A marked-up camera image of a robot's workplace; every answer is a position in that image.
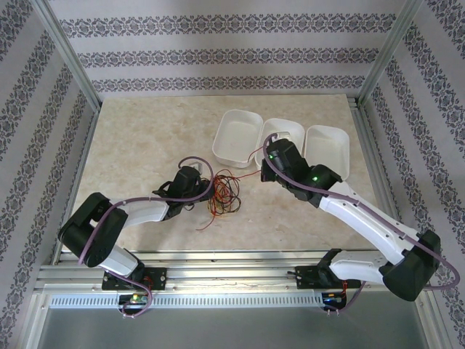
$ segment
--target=metal bracket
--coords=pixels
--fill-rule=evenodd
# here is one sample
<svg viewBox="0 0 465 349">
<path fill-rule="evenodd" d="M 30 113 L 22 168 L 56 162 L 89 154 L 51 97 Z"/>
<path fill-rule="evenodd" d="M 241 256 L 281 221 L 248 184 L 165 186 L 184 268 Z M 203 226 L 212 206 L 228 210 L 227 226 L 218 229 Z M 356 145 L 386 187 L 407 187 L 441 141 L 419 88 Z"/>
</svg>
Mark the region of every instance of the metal bracket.
<svg viewBox="0 0 465 349">
<path fill-rule="evenodd" d="M 142 283 L 153 291 L 164 291 L 166 286 L 166 268 L 145 268 L 143 279 Z M 141 288 L 105 272 L 103 274 L 102 290 L 133 292 L 141 290 Z"/>
<path fill-rule="evenodd" d="M 341 289 L 342 280 L 322 281 L 317 265 L 299 265 L 295 267 L 297 289 Z M 360 280 L 347 280 L 348 289 L 358 289 L 361 285 Z"/>
</svg>

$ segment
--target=white plastic container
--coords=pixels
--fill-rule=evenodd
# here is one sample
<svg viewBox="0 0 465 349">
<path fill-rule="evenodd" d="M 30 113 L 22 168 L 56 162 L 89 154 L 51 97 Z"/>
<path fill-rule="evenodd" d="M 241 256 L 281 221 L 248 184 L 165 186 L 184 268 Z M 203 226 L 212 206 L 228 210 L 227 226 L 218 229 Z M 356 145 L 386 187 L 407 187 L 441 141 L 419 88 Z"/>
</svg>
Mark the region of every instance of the white plastic container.
<svg viewBox="0 0 465 349">
<path fill-rule="evenodd" d="M 299 152 L 302 153 L 302 147 L 304 146 L 305 139 L 305 129 L 301 124 L 285 119 L 269 119 L 264 122 L 262 132 L 260 134 L 260 141 L 256 149 L 263 145 L 264 140 L 269 135 L 276 132 L 289 132 L 289 140 L 294 142 Z M 263 151 L 257 151 L 255 153 L 255 163 L 257 169 L 262 168 L 262 160 Z"/>
<path fill-rule="evenodd" d="M 248 157 L 259 147 L 263 119 L 257 113 L 233 109 L 219 123 L 213 141 L 213 154 L 220 164 L 243 169 L 250 165 Z"/>
<path fill-rule="evenodd" d="M 305 137 L 304 157 L 309 166 L 323 164 L 346 180 L 350 170 L 349 135 L 336 127 L 311 126 Z"/>
</svg>

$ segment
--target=cable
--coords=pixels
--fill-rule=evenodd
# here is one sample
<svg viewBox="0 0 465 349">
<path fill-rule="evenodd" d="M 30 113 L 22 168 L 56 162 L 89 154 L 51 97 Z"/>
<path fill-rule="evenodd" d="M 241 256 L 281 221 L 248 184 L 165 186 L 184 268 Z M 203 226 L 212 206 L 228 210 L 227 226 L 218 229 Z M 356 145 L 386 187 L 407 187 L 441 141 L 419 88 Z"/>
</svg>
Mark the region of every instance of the cable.
<svg viewBox="0 0 465 349">
<path fill-rule="evenodd" d="M 363 287 L 365 287 L 365 284 L 366 284 L 366 281 L 363 281 L 362 284 L 360 285 L 360 287 L 358 288 L 357 291 L 355 291 L 354 295 L 352 296 L 351 300 L 346 304 L 345 307 L 343 307 L 339 312 L 340 313 L 343 313 L 344 311 L 346 311 L 347 309 L 349 309 L 355 302 L 355 300 L 357 300 L 358 296 L 360 296 L 360 293 L 362 292 L 362 289 Z"/>
<path fill-rule="evenodd" d="M 429 254 L 430 256 L 432 256 L 433 258 L 435 258 L 436 260 L 438 260 L 439 262 L 441 262 L 444 266 L 446 266 L 447 268 L 449 268 L 450 271 L 452 271 L 452 273 L 454 274 L 455 278 L 453 281 L 451 281 L 449 284 L 446 284 L 446 285 L 440 285 L 440 286 L 426 286 L 424 289 L 427 289 L 427 290 L 446 290 L 446 289 L 451 289 L 452 287 L 455 287 L 458 285 L 458 283 L 460 282 L 460 274 L 458 273 L 457 269 L 452 265 L 450 264 L 445 258 L 439 256 L 437 253 L 433 252 L 431 249 L 429 249 L 428 247 L 420 244 L 419 242 L 415 241 L 414 239 L 412 239 L 410 236 L 406 235 L 403 231 L 401 231 L 399 228 L 397 228 L 395 225 L 393 225 L 392 223 L 390 223 L 389 221 L 385 220 L 382 216 L 380 216 L 378 213 L 376 213 L 375 211 L 373 211 L 370 207 L 368 207 L 367 205 L 365 205 L 363 202 L 360 202 L 358 200 L 355 200 L 354 198 L 351 198 L 350 196 L 347 196 L 347 195 L 342 195 L 342 194 L 339 194 L 339 193 L 334 193 L 332 191 L 329 191 L 329 190 L 324 190 L 324 189 L 319 189 L 319 188 L 313 188 L 313 187 L 309 187 L 307 185 L 303 185 L 303 184 L 300 184 L 299 182 L 296 182 L 295 180 L 292 180 L 291 178 L 289 178 L 288 176 L 286 176 L 285 174 L 283 174 L 279 169 L 277 169 L 275 167 L 275 165 L 271 162 L 270 158 L 268 157 L 268 154 L 267 154 L 267 144 L 269 141 L 271 141 L 271 139 L 273 137 L 276 137 L 278 134 L 276 133 L 273 133 L 271 135 L 269 135 L 265 140 L 264 140 L 264 143 L 263 143 L 263 155 L 264 155 L 264 159 L 265 161 L 267 162 L 267 164 L 270 166 L 270 168 L 281 178 L 283 178 L 286 182 L 292 184 L 292 185 L 295 185 L 296 187 L 298 188 L 301 188 L 301 189 L 305 189 L 305 190 L 308 190 L 308 191 L 312 191 L 314 193 L 320 193 L 320 194 L 323 194 L 323 195 L 327 195 L 327 196 L 332 196 L 334 198 L 339 198 L 339 199 L 342 199 L 342 200 L 345 200 L 351 204 L 355 204 L 357 206 L 359 206 L 360 208 L 364 209 L 367 213 L 369 213 L 372 217 L 376 218 L 377 220 L 379 220 L 381 223 L 383 223 L 384 225 L 386 225 L 388 228 L 391 228 L 398 236 L 400 236 L 401 238 L 405 239 L 406 241 L 410 242 L 412 245 L 414 246 L 417 246 L 419 249 L 422 249 L 423 251 L 425 251 L 427 254 Z"/>
<path fill-rule="evenodd" d="M 227 213 L 235 213 L 239 211 L 242 204 L 239 198 L 240 186 L 239 182 L 241 178 L 255 175 L 261 172 L 261 170 L 245 174 L 243 176 L 236 177 L 232 174 L 229 169 L 219 170 L 214 177 L 214 195 L 208 201 L 207 209 L 213 215 L 210 222 L 203 228 L 196 229 L 202 231 L 207 229 L 215 220 L 216 217 Z"/>
<path fill-rule="evenodd" d="M 260 148 L 256 149 L 255 151 L 252 151 L 252 152 L 250 153 L 250 155 L 248 156 L 247 162 L 250 161 L 250 158 L 251 158 L 252 155 L 254 155 L 257 151 L 259 151 L 259 150 L 262 149 L 262 148 L 263 148 L 263 145 L 262 145 Z"/>
<path fill-rule="evenodd" d="M 183 209 L 185 209 L 186 211 L 190 212 L 194 209 L 194 204 L 191 204 L 191 205 L 186 205 L 183 207 Z"/>
<path fill-rule="evenodd" d="M 139 282 L 133 281 L 133 280 L 131 280 L 131 279 L 129 279 L 129 278 L 126 278 L 126 277 L 124 277 L 124 276 L 122 276 L 122 275 L 119 275 L 119 274 L 117 274 L 117 273 L 115 273 L 115 272 L 113 272 L 113 271 L 111 271 L 111 270 L 106 270 L 106 269 L 105 269 L 105 271 L 106 271 L 107 273 L 109 273 L 109 274 L 115 276 L 116 278 L 119 278 L 119 279 L 121 279 L 121 280 L 123 280 L 123 281 L 125 281 L 125 282 L 128 282 L 128 283 L 130 283 L 130 284 L 133 284 L 133 285 L 135 285 L 135 286 L 138 286 L 138 287 L 140 287 L 141 289 L 144 289 L 144 290 L 147 292 L 147 297 L 148 297 L 148 299 L 147 299 L 147 304 L 146 304 L 141 310 L 139 310 L 137 313 L 132 314 L 132 315 L 127 314 L 127 313 L 125 312 L 126 304 L 123 305 L 123 308 L 121 309 L 121 312 L 123 313 L 123 316 L 124 316 L 124 317 L 128 316 L 128 317 L 130 317 L 130 318 L 136 318 L 136 317 L 138 317 L 138 316 L 141 316 L 143 313 L 145 313 L 145 312 L 148 310 L 148 308 L 150 308 L 150 306 L 152 305 L 152 301 L 153 301 L 152 291 L 150 290 L 150 287 L 145 286 L 144 284 L 140 284 Z"/>
<path fill-rule="evenodd" d="M 78 259 L 78 265 L 81 265 L 83 262 L 84 262 L 84 258 L 87 254 L 87 252 L 89 251 L 90 249 L 90 246 L 92 245 L 92 242 L 95 238 L 95 236 L 97 235 L 100 227 L 102 226 L 102 224 L 104 223 L 104 221 L 108 218 L 108 216 L 110 215 L 110 213 L 116 208 L 116 207 L 119 207 L 119 206 L 123 206 L 123 205 L 126 205 L 126 204 L 130 204 L 131 202 L 136 202 L 136 201 L 175 201 L 175 202 L 190 202 L 190 201 L 195 201 L 197 199 L 200 199 L 202 196 L 206 195 L 212 185 L 213 185 L 213 179 L 214 179 L 214 175 L 213 175 L 213 169 L 211 168 L 211 165 L 207 162 L 207 160 L 204 160 L 202 158 L 199 158 L 197 156 L 188 156 L 187 158 L 183 158 L 179 163 L 178 163 L 178 168 L 181 168 L 181 164 L 186 161 L 186 160 L 189 160 L 189 159 L 195 159 L 195 160 L 199 160 L 199 161 L 202 161 L 203 163 L 206 164 L 206 166 L 209 168 L 210 170 L 210 183 L 209 183 L 209 186 L 207 187 L 207 189 L 205 189 L 205 191 L 201 194 L 198 194 L 197 196 L 194 196 L 193 198 L 154 198 L 154 197 L 151 197 L 151 196 L 142 196 L 142 197 L 139 197 L 139 198 L 128 198 L 127 200 L 123 200 L 123 201 L 119 201 L 117 202 L 116 204 L 112 205 L 108 210 L 107 212 L 104 213 L 104 215 L 102 216 L 102 218 L 100 218 L 99 222 L 97 223 L 97 225 L 95 226 L 94 230 L 92 231 L 92 234 L 90 234 L 90 237 L 89 239 L 87 240 L 86 242 L 86 245 L 84 246 L 82 252 L 81 252 L 81 255 L 79 256 L 79 259 Z"/>
</svg>

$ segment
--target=aluminum frame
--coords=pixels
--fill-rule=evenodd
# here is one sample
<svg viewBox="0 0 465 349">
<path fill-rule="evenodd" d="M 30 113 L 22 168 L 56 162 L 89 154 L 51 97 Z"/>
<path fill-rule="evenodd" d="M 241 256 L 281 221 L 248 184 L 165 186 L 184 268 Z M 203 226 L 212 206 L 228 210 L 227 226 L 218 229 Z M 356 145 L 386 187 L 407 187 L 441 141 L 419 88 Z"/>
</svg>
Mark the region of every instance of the aluminum frame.
<svg viewBox="0 0 465 349">
<path fill-rule="evenodd" d="M 158 295 L 185 299 L 193 295 L 260 297 L 263 295 L 294 297 L 298 294 L 315 299 L 318 291 L 298 290 L 296 280 L 287 271 L 297 265 L 315 265 L 325 251 L 224 251 L 224 252 L 143 252 L 136 253 L 147 266 L 168 269 L 166 290 Z M 33 300 L 23 327 L 19 348 L 36 348 L 44 328 L 47 311 L 54 296 L 81 295 L 98 298 L 102 294 L 130 292 L 102 291 L 103 270 L 76 265 L 77 258 L 63 252 L 58 265 L 44 265 L 33 290 Z M 382 285 L 367 284 L 364 292 L 388 292 Z M 431 348 L 452 348 L 432 292 L 423 291 L 416 308 Z"/>
<path fill-rule="evenodd" d="M 49 2 L 47 0 L 31 0 L 31 4 L 36 13 L 39 15 L 46 30 L 49 32 L 49 35 L 52 37 L 58 48 L 58 52 L 69 67 L 73 77 L 78 82 L 78 85 L 86 96 L 86 99 L 89 101 L 92 110 L 98 113 L 102 106 L 102 100 L 97 94 L 97 90 L 94 88 L 91 80 L 87 76 L 81 61 L 78 59 L 78 55 L 74 52 L 74 49 L 50 7 Z"/>
<path fill-rule="evenodd" d="M 372 91 L 374 90 L 379 78 L 381 77 L 384 69 L 387 67 L 391 60 L 394 51 L 402 40 L 402 37 L 408 30 L 413 18 L 418 12 L 423 0 L 407 0 L 403 8 L 400 10 L 397 19 L 389 32 L 383 47 L 379 50 L 379 55 L 375 59 L 373 67 L 370 69 L 362 88 L 357 96 L 358 106 L 360 109 L 366 104 Z"/>
<path fill-rule="evenodd" d="M 386 174 L 384 173 L 381 165 L 381 159 L 376 151 L 376 144 L 373 134 L 370 131 L 365 111 L 363 109 L 359 110 L 358 108 L 352 108 L 351 112 L 362 148 L 363 157 L 367 164 L 373 191 L 375 193 L 376 200 L 378 201 L 378 207 L 392 218 L 399 220 L 399 214 L 397 213 L 394 200 L 392 199 Z"/>
</svg>

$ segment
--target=gray floor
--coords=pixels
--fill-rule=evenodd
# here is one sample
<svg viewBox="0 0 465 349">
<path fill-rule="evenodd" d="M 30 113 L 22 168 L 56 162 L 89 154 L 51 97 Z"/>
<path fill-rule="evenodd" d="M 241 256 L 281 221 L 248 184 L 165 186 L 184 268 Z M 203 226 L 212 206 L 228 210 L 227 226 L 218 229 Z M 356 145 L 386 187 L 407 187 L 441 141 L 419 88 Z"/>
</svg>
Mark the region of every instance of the gray floor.
<svg viewBox="0 0 465 349">
<path fill-rule="evenodd" d="M 340 317 L 317 308 L 51 309 L 39 348 L 428 348 L 414 303 L 364 292 Z"/>
</svg>

